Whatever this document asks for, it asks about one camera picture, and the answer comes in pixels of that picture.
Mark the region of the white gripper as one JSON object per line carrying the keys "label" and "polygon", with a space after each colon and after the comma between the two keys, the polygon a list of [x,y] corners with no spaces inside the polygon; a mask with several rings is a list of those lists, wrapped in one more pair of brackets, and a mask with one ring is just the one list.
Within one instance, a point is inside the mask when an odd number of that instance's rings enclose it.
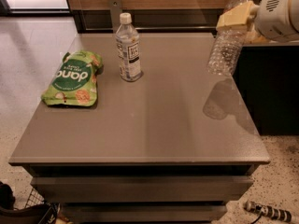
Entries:
{"label": "white gripper", "polygon": [[247,31],[246,44],[296,41],[299,0],[262,0],[259,6],[252,1],[242,3],[220,15],[216,30]]}

